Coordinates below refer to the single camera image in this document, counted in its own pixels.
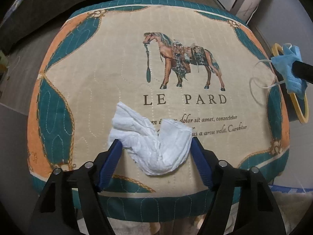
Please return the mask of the blue surgical face mask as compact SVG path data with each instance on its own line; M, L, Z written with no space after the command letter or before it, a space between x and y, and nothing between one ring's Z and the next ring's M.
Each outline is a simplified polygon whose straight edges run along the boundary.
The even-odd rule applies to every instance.
M285 85L287 94L304 100L308 80L312 78L312 66L302 61L300 48L291 43L281 46L279 55L267 58L262 52L252 69L252 80L261 89Z

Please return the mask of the white tissue paper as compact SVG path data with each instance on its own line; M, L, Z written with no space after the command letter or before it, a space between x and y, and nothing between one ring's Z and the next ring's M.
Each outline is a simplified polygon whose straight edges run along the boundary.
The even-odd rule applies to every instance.
M122 102L117 103L108 143L121 141L124 149L148 176L162 176L182 165L192 142L192 128L173 119L162 119L156 130L150 120Z

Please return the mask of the yellow rimmed teal trash bin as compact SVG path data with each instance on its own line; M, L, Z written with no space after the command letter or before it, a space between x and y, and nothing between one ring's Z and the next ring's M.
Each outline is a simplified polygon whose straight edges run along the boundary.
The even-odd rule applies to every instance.
M293 62L302 61L300 48L291 43L284 45L275 43L272 45L272 53L271 63L282 76L282 83L285 84L286 93L290 96L296 116L302 124L306 124L309 120L309 106L306 96L309 83L295 77L292 73Z

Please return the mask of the horse print quilted cushion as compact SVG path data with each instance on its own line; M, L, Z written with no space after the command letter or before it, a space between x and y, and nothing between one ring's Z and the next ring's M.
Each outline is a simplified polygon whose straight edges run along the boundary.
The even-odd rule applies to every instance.
M267 181L289 156L289 119L267 55L239 18L178 0L115 0L64 23L39 70L28 116L28 166L41 192L54 168L109 149L117 103L159 130L192 128L233 167Z

